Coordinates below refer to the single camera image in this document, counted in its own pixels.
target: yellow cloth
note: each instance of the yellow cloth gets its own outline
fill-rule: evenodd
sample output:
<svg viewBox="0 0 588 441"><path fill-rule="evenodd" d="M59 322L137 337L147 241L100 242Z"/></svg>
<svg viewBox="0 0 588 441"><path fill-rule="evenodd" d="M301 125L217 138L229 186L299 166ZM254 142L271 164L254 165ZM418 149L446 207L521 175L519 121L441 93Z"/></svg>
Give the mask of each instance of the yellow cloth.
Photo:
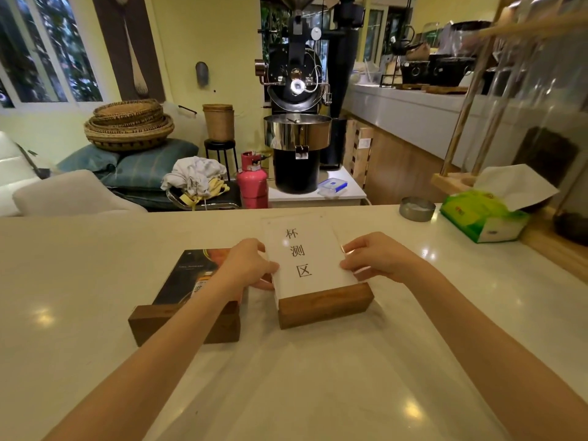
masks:
<svg viewBox="0 0 588 441"><path fill-rule="evenodd" d="M181 195L180 200L186 204L187 206L192 207L192 210L196 209L196 205L202 201L203 199L210 199L214 198L215 196L219 196L224 192L228 192L231 188L224 183L222 179L213 178L209 181L209 196L190 196L187 193Z"/></svg>

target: green tissue box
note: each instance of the green tissue box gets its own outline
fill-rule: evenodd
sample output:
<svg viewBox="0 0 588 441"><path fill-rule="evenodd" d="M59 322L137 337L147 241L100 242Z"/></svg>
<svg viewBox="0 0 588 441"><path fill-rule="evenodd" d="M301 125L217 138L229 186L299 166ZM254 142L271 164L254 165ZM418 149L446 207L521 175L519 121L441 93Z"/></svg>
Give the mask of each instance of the green tissue box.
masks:
<svg viewBox="0 0 588 441"><path fill-rule="evenodd" d="M520 210L510 212L496 196L479 190L447 197L441 213L474 243L516 240L530 218Z"/></svg>

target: forearm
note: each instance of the forearm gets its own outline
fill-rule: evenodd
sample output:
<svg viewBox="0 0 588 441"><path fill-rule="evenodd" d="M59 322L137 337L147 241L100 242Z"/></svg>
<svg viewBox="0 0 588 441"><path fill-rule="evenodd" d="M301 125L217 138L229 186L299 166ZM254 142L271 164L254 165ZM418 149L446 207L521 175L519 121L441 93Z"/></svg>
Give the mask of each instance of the forearm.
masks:
<svg viewBox="0 0 588 441"><path fill-rule="evenodd" d="M586 440L588 405L428 263L407 287L484 400L517 440Z"/></svg>
<svg viewBox="0 0 588 441"><path fill-rule="evenodd" d="M226 304L224 297L238 289L228 279L211 278L80 402L45 441L143 439Z"/></svg>

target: pink gas cylinder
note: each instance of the pink gas cylinder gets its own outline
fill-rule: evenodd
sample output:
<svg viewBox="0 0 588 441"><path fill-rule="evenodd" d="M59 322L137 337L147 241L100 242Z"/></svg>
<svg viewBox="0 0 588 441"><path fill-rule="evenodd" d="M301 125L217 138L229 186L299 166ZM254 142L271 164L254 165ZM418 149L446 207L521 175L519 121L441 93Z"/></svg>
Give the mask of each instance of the pink gas cylinder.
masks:
<svg viewBox="0 0 588 441"><path fill-rule="evenodd" d="M245 152L241 155L241 169L237 184L246 209L268 208L268 175L261 169L262 155Z"/></svg>

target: hand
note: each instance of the hand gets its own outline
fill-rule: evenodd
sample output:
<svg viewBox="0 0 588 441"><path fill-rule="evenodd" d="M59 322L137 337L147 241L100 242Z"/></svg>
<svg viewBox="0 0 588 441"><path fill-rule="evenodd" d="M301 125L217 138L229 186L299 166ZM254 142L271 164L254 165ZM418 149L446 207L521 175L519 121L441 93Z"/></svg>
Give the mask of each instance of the hand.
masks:
<svg viewBox="0 0 588 441"><path fill-rule="evenodd" d="M403 274L410 265L422 263L414 252L382 232L361 236L343 246L351 252L341 262L343 269L352 271L359 281L382 275L403 283Z"/></svg>
<svg viewBox="0 0 588 441"><path fill-rule="evenodd" d="M265 246L259 240L255 238L242 240L233 246L219 272L225 272L227 276L234 278L241 288L253 286L272 291L273 284L263 280L262 277L275 273L280 265L261 257L259 251L265 252Z"/></svg>

